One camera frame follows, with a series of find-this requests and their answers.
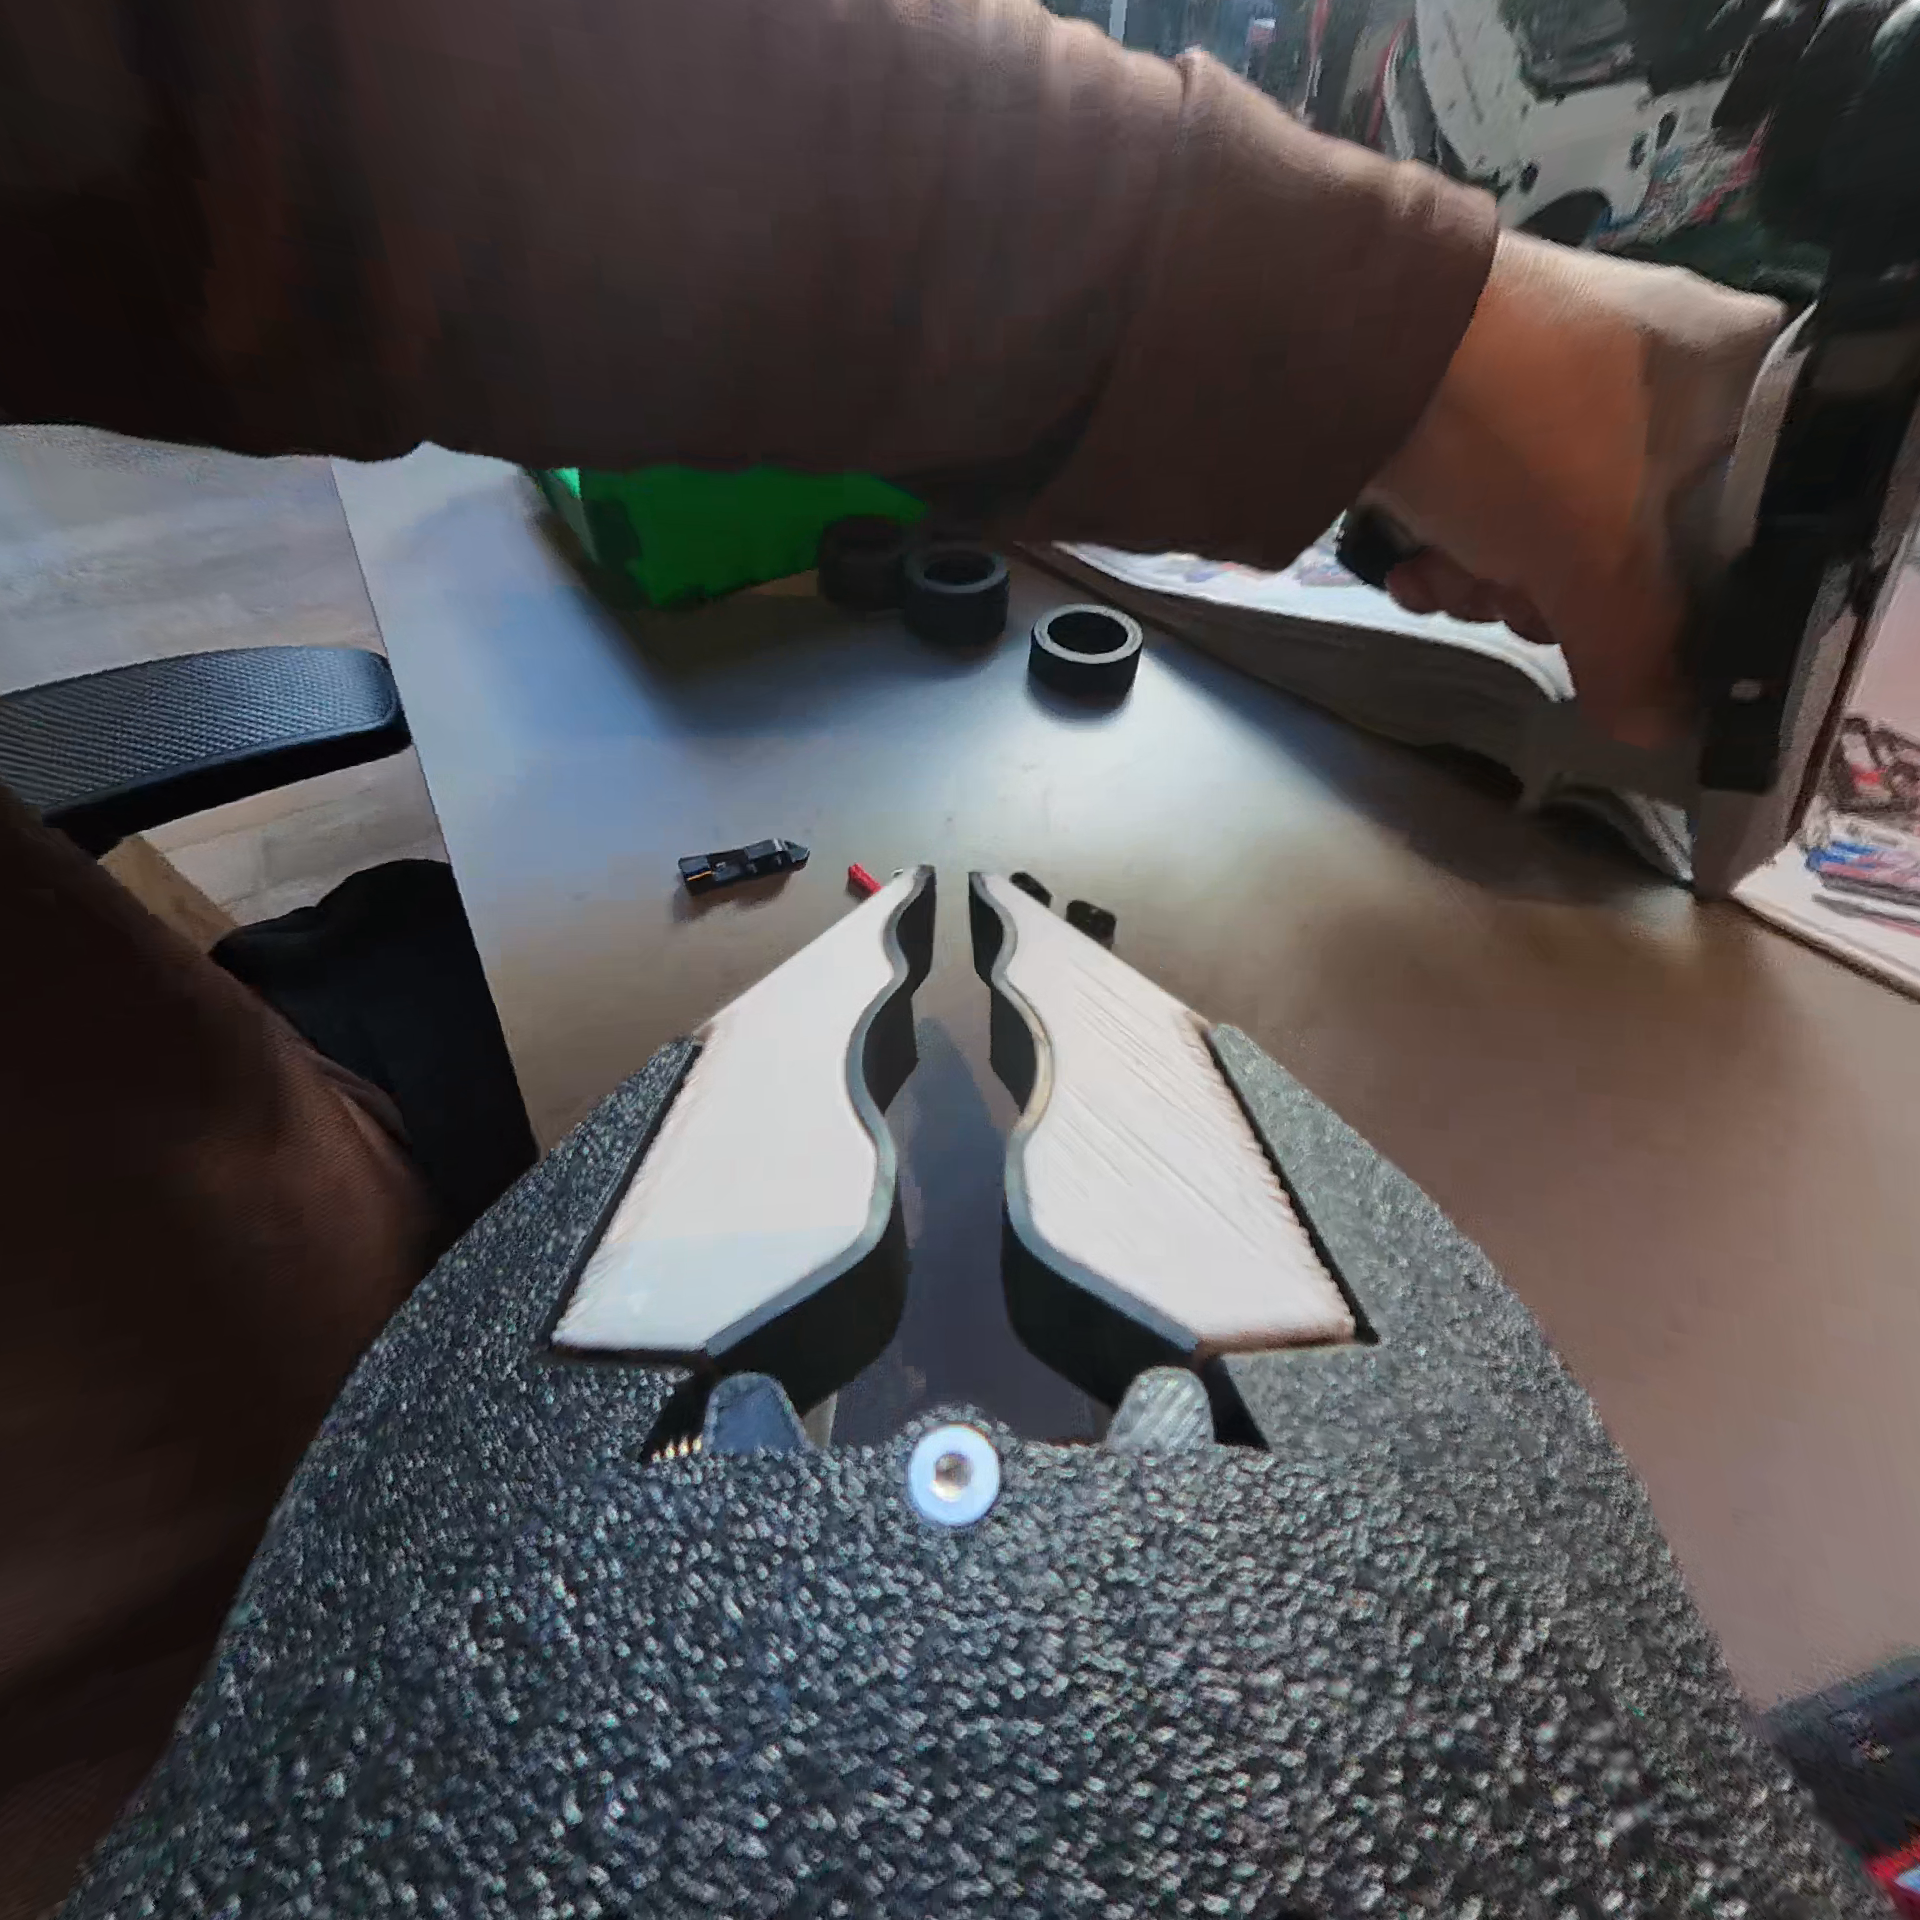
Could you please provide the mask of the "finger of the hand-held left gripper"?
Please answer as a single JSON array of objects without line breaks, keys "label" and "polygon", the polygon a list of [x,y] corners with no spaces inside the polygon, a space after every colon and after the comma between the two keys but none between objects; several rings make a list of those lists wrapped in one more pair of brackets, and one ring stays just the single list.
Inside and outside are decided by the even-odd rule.
[{"label": "finger of the hand-held left gripper", "polygon": [[1791,840],[1872,654],[1911,625],[1916,488],[1902,448],[1874,506],[1756,531],[1717,589],[1697,654],[1697,898],[1728,898]]}]

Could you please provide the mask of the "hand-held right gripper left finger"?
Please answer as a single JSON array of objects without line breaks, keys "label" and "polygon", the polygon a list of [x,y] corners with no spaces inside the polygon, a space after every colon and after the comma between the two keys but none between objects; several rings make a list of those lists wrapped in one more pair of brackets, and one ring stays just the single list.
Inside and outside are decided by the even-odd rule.
[{"label": "hand-held right gripper left finger", "polygon": [[574,1358],[774,1378],[813,1411],[892,1342],[904,1224],[887,1111],[918,1064],[936,877],[889,877],[732,999],[552,1326]]}]

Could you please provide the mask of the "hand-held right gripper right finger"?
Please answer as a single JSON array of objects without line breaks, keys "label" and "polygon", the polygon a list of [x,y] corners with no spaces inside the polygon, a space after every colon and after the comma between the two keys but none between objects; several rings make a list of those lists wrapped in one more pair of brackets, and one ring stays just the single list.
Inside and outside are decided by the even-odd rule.
[{"label": "hand-held right gripper right finger", "polygon": [[1140,1373],[1351,1346],[1361,1319],[1216,1055],[1214,1026],[1005,875],[966,896],[989,1055],[1016,1104],[1000,1288],[1104,1407]]}]

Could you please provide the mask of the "black long panel piece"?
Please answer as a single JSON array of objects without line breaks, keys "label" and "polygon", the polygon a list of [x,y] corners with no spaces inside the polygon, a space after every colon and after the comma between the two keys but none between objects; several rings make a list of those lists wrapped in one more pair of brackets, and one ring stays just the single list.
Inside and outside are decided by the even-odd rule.
[{"label": "black long panel piece", "polygon": [[774,879],[809,864],[809,850],[784,835],[720,847],[679,859],[679,882],[689,896],[710,896],[754,879]]}]

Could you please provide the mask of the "instruction booklet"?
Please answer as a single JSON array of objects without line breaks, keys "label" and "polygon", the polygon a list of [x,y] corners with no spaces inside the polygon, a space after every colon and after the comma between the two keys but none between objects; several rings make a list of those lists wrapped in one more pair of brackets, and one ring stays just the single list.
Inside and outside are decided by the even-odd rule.
[{"label": "instruction booklet", "polygon": [[[1594,731],[1550,645],[1406,611],[1337,562],[1333,534],[1282,570],[1101,543],[1046,543],[1039,555],[1361,731],[1487,760],[1521,808],[1578,811],[1694,888],[1696,752],[1628,750]],[[1728,899],[1916,997],[1916,560],[1898,609],[1911,625],[1872,654],[1804,823]]]}]

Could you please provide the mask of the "green plastic bin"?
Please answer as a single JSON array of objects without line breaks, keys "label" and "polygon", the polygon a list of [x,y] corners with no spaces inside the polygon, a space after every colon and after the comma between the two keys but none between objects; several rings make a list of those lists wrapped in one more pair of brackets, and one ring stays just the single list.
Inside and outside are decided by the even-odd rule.
[{"label": "green plastic bin", "polygon": [[844,518],[914,526],[925,503],[864,471],[527,467],[575,569],[614,608],[694,608],[813,569]]}]

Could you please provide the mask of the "person's left forearm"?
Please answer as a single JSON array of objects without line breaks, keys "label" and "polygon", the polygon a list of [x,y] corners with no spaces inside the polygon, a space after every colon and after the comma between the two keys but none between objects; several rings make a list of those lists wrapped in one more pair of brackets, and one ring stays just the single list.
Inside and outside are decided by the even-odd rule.
[{"label": "person's left forearm", "polygon": [[4,419],[870,473],[1278,567],[1486,197],[1039,5],[4,5]]}]

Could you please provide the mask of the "person's left hand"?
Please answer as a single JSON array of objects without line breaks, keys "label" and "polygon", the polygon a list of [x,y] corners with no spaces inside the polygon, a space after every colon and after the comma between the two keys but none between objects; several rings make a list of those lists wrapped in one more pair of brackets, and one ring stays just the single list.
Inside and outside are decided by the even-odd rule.
[{"label": "person's left hand", "polygon": [[1418,549],[1385,592],[1556,647],[1615,739],[1681,734],[1681,499],[1782,328],[1768,297],[1503,232],[1430,406],[1359,497]]}]

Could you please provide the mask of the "toy car set box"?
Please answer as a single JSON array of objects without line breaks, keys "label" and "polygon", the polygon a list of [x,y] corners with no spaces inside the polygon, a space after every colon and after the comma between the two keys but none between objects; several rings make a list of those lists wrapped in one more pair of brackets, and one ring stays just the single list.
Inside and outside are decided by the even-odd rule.
[{"label": "toy car set box", "polygon": [[1204,50],[1303,126],[1487,191],[1503,225],[1807,304],[1816,246],[1756,213],[1758,127],[1714,117],[1766,5],[1048,2]]}]

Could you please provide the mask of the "black rubber tyre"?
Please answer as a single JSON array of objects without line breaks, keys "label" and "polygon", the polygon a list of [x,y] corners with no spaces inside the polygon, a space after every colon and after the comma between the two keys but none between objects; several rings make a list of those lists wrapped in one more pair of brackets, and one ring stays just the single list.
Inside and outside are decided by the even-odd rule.
[{"label": "black rubber tyre", "polygon": [[1140,624],[1094,603],[1042,611],[1029,633],[1029,675],[1078,703],[1113,705],[1125,698],[1145,649]]},{"label": "black rubber tyre", "polygon": [[896,611],[904,592],[904,558],[918,537],[911,521],[853,514],[830,521],[817,542],[817,592],[845,611]]},{"label": "black rubber tyre", "polygon": [[1009,589],[1005,558],[988,545],[914,543],[903,558],[901,614],[925,641],[968,650],[1002,633]]}]

